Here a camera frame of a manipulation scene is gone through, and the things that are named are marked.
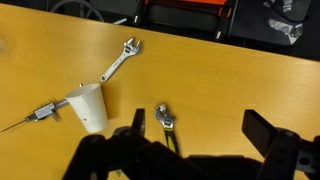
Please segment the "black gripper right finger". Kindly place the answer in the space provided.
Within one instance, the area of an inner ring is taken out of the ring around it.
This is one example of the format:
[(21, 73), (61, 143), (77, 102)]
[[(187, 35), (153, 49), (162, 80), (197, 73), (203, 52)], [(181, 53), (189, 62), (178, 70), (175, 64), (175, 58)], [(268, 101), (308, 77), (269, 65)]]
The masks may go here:
[(274, 127), (253, 109), (244, 111), (242, 132), (264, 157), (258, 180), (293, 180), (296, 170), (309, 180), (320, 180), (319, 135), (305, 140), (289, 129)]

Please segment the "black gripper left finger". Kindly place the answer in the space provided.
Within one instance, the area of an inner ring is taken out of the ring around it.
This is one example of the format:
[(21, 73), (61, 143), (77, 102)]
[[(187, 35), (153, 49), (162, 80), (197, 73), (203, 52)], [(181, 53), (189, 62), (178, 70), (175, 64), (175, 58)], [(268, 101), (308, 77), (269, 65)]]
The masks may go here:
[(146, 143), (145, 110), (137, 109), (131, 126), (117, 128), (109, 139), (84, 137), (68, 165), (63, 180), (106, 180), (110, 171), (128, 167)]

